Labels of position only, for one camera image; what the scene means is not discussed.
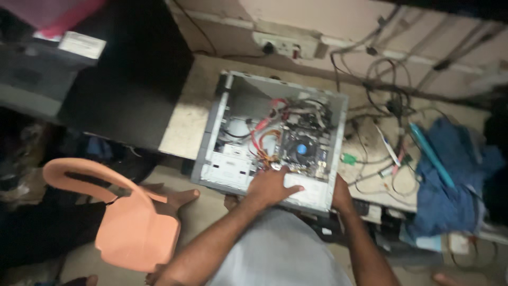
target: wall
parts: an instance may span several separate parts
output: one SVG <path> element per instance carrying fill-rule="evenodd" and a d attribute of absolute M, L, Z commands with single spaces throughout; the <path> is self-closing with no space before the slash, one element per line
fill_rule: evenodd
<path fill-rule="evenodd" d="M 187 11 L 203 12 L 218 15 L 219 19 L 241 20 L 246 28 L 235 25 L 216 23 L 207 20 L 198 20 L 197 24 L 206 32 L 218 50 L 219 55 L 224 54 L 260 54 L 259 48 L 252 40 L 252 22 L 260 19 L 265 21 L 287 24 L 291 26 L 316 30 L 327 38 L 355 42 L 362 39 L 377 27 L 377 18 L 387 16 L 393 5 L 371 0 L 179 0 Z M 183 16 L 178 8 L 168 2 L 192 50 L 210 50 L 206 40 L 198 30 Z M 479 23 L 477 19 L 452 16 L 417 8 L 403 8 L 392 23 L 385 29 L 381 39 L 389 36 L 400 28 L 398 22 L 405 19 L 415 21 L 410 29 L 401 35 L 387 41 L 386 50 L 408 52 L 411 48 L 428 34 L 444 19 L 447 24 L 442 33 L 437 34 L 434 41 L 429 42 L 417 55 L 426 59 L 437 60 L 444 58 L 460 40 Z M 464 67 L 484 68 L 487 64 L 498 60 L 508 60 L 508 33 L 504 31 L 493 41 L 485 44 L 468 56 L 461 59 Z M 336 46 L 328 46 L 327 53 Z M 350 69 L 358 76 L 364 76 L 367 67 L 374 60 L 364 52 L 351 53 L 345 56 Z M 272 68 L 293 71 L 306 75 L 333 78 L 333 67 L 328 54 L 322 59 L 290 60 L 273 55 L 263 59 L 236 58 L 236 60 L 254 63 Z M 428 64 L 408 62 L 406 64 L 412 85 L 416 86 L 422 77 L 430 70 Z M 464 72 L 462 69 L 450 69 L 437 77 L 437 79 L 422 91 L 428 94 L 437 94 L 449 98 L 460 98 L 470 93 L 468 84 L 479 78 L 474 72 Z M 344 80 L 355 81 L 354 78 L 343 76 Z M 399 69 L 397 84 L 408 86 L 404 72 Z"/>

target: wall socket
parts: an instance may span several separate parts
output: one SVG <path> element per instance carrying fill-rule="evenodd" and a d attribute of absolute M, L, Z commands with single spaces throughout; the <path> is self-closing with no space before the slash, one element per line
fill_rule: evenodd
<path fill-rule="evenodd" d="M 294 60 L 314 58 L 320 44 L 321 34 L 311 30 L 260 20 L 252 33 L 259 47 L 271 43 L 275 53 Z"/>

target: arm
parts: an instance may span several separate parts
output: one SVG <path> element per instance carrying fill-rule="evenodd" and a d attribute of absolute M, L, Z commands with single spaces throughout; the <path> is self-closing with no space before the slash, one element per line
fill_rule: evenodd
<path fill-rule="evenodd" d="M 335 207 L 344 223 L 351 264 L 358 286 L 399 286 L 390 265 L 370 239 L 353 206 L 347 183 L 337 174 L 333 194 Z"/>
<path fill-rule="evenodd" d="M 256 176 L 249 185 L 247 196 L 174 257 L 155 286 L 204 284 L 219 269 L 237 239 L 257 215 L 303 190 L 301 186 L 284 188 L 284 175 L 288 171 L 289 168 L 283 167 L 281 171 L 266 171 Z"/>

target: gray shirt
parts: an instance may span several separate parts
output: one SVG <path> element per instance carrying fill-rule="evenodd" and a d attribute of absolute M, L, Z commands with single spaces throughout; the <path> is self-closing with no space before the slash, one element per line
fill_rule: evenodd
<path fill-rule="evenodd" d="M 351 281 L 308 225 L 272 209 L 245 232 L 208 285 L 351 286 Z"/>

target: desk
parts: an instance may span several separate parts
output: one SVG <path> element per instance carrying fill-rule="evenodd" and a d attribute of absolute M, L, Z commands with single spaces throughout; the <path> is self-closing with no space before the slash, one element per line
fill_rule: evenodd
<path fill-rule="evenodd" d="M 189 73 L 182 95 L 173 111 L 173 115 L 169 120 L 166 132 L 158 148 L 159 151 L 187 159 L 196 159 L 205 125 L 208 120 L 208 112 L 215 97 L 215 87 L 222 70 L 235 70 L 264 77 L 277 76 L 281 80 L 288 82 L 323 90 L 335 90 L 335 82 L 332 80 L 278 71 L 241 62 L 211 58 L 204 55 L 196 55 L 194 65 Z M 341 83 L 341 92 L 350 97 L 350 108 L 368 104 L 365 91 L 360 86 Z M 376 92 L 373 95 L 374 101 L 380 103 L 385 102 L 388 97 L 389 94 L 386 92 Z M 435 107 L 446 113 L 451 120 L 468 126 L 478 132 L 482 132 L 483 123 L 489 115 L 488 112 L 470 107 L 420 98 L 413 98 L 412 107 L 415 109 Z M 348 117 L 351 118 L 365 112 L 376 113 L 372 108 L 363 109 L 360 111 L 348 112 Z M 411 116 L 410 120 L 419 123 L 424 128 L 429 128 L 432 122 L 440 116 L 441 115 L 436 111 L 427 110 L 424 113 Z M 359 123 L 362 142 L 366 145 L 368 153 L 368 161 L 376 161 L 386 157 L 388 151 L 381 141 L 372 120 L 364 119 L 359 121 Z M 396 119 L 381 119 L 379 126 L 390 143 L 394 145 L 398 137 Z M 346 127 L 345 134 L 354 134 L 350 125 Z M 413 158 L 411 165 L 415 166 L 420 158 L 420 151 L 413 145 L 411 138 L 406 137 L 405 142 L 406 145 L 409 146 L 407 152 Z M 358 160 L 364 160 L 365 152 L 356 135 L 350 140 L 345 140 L 343 142 L 342 152 L 354 155 L 358 157 Z M 363 174 L 371 174 L 388 164 L 389 161 L 379 164 L 369 164 L 365 167 Z M 347 182 L 352 182 L 357 177 L 360 168 L 360 164 L 351 166 L 340 163 L 339 173 Z M 358 192 L 354 186 L 350 187 L 351 194 L 353 197 L 365 201 L 414 212 L 416 211 L 417 196 L 413 189 L 418 186 L 415 185 L 414 176 L 410 169 L 403 167 L 399 172 L 400 174 L 395 180 L 395 186 L 396 190 L 403 193 L 403 195 L 398 195 L 393 192 L 391 188 L 391 177 L 383 180 L 379 176 L 358 183 L 358 188 L 363 193 Z M 390 192 L 397 199 L 394 199 L 387 193 L 379 193 L 378 191 L 381 190 Z"/>

